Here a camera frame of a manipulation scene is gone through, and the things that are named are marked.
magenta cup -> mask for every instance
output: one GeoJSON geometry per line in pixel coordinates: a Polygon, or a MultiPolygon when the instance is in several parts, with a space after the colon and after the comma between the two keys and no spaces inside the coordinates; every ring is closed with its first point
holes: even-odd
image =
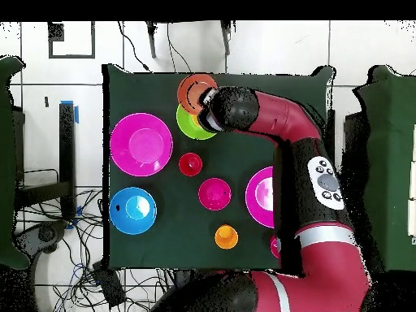
{"type": "Polygon", "coordinates": [[[222,210],[231,200],[231,189],[224,180],[209,178],[201,184],[198,197],[207,210],[222,210]]]}

dark green tablecloth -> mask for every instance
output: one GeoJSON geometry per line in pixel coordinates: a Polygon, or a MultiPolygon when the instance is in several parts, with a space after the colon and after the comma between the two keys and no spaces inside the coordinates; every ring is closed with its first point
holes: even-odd
{"type": "MultiPolygon", "coordinates": [[[[110,161],[110,199],[127,187],[148,191],[156,201],[158,215],[153,227],[129,236],[110,225],[110,267],[170,267],[266,269],[277,268],[269,240],[272,230],[254,221],[245,206],[245,188],[260,169],[272,165],[273,145],[262,138],[236,133],[217,134],[206,141],[186,137],[176,123],[176,90],[187,74],[126,73],[107,66],[110,93],[109,131],[126,115],[146,112],[158,116],[171,130],[173,153],[169,163],[150,177],[132,177],[110,161]],[[182,175],[182,154],[201,156],[203,169],[195,177],[182,175]],[[210,177],[226,180],[232,199],[221,211],[206,210],[198,201],[201,183],[210,177]],[[217,228],[228,223],[239,235],[235,248],[220,249],[214,241],[217,228]]],[[[302,103],[326,119],[327,82],[332,68],[312,76],[212,75],[218,85],[246,86],[302,103]]]]}

white tile floor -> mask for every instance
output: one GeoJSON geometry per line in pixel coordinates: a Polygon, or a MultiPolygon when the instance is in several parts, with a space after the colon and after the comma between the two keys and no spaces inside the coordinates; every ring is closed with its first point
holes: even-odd
{"type": "MultiPolygon", "coordinates": [[[[90,23],[64,22],[64,42],[54,43],[56,54],[90,54],[90,23]]],[[[159,24],[155,33],[157,58],[150,56],[147,27],[144,22],[125,22],[125,34],[136,47],[136,55],[154,72],[173,72],[167,43],[167,26],[159,24]]],[[[17,106],[26,113],[25,169],[59,168],[58,106],[70,100],[80,110],[76,124],[76,184],[77,192],[102,187],[102,63],[118,64],[130,72],[143,72],[136,61],[132,46],[119,31],[117,22],[97,22],[95,25],[95,59],[48,58],[47,23],[0,23],[0,55],[20,56],[26,63],[23,72],[13,76],[11,94],[17,106]],[[45,97],[49,107],[45,106],[45,97]]],[[[219,21],[170,24],[171,43],[193,72],[225,72],[223,38],[219,21]]],[[[228,73],[310,74],[316,67],[330,64],[336,69],[333,108],[336,111],[336,165],[344,144],[343,123],[347,114],[360,111],[352,89],[366,82],[367,72],[375,64],[388,64],[401,74],[416,70],[416,27],[414,21],[237,21],[232,28],[231,54],[227,57],[228,73]]],[[[186,72],[180,56],[172,50],[178,72],[186,72]]],[[[28,174],[27,184],[54,181],[54,173],[28,174]]],[[[78,197],[82,205],[85,195],[78,197]]],[[[88,213],[99,215],[95,202],[88,213]]],[[[26,214],[26,220],[39,219],[26,214]]],[[[80,222],[85,229],[88,224],[80,222]]],[[[96,227],[93,235],[102,236],[96,227]]],[[[80,240],[74,230],[67,230],[65,240],[72,258],[80,262],[80,240]]],[[[88,241],[92,260],[102,257],[102,240],[88,241]]],[[[58,250],[42,255],[38,263],[36,284],[41,312],[52,312],[58,298],[73,273],[68,248],[60,242],[58,250]]],[[[156,279],[149,279],[143,288],[136,281],[156,276],[155,270],[126,270],[121,280],[134,300],[154,299],[156,279]]],[[[156,298],[162,289],[157,288],[156,298]]],[[[121,305],[122,312],[144,312],[131,303],[121,305]]],[[[109,312],[108,306],[98,308],[109,312]]],[[[76,312],[92,312],[81,309],[76,312]]]]}

table leg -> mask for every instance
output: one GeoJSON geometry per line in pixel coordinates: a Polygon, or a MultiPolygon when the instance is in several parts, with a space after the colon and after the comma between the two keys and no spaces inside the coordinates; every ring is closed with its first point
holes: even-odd
{"type": "Polygon", "coordinates": [[[231,27],[231,20],[221,20],[221,29],[223,30],[223,41],[225,47],[225,54],[230,54],[230,45],[228,44],[228,32],[231,27]]]}
{"type": "Polygon", "coordinates": [[[152,58],[156,59],[156,49],[154,48],[154,32],[156,30],[156,24],[152,21],[146,21],[147,33],[149,34],[150,51],[152,58]]]}

plate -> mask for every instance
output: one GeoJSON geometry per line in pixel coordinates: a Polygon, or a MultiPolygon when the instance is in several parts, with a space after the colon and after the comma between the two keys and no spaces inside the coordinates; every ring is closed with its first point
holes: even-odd
{"type": "Polygon", "coordinates": [[[257,172],[247,184],[245,204],[249,213],[263,226],[273,228],[273,167],[257,172]]]}
{"type": "Polygon", "coordinates": [[[173,140],[167,125],[146,113],[121,119],[113,129],[110,151],[117,167],[131,176],[151,176],[169,161],[173,140]]]}
{"type": "Polygon", "coordinates": [[[208,74],[192,74],[184,78],[178,87],[178,103],[189,114],[198,115],[202,107],[199,97],[210,88],[218,88],[217,83],[208,74]]]}
{"type": "Polygon", "coordinates": [[[176,122],[182,133],[191,139],[206,140],[215,135],[214,132],[207,132],[197,124],[196,116],[189,114],[180,104],[176,110],[176,122]]]}

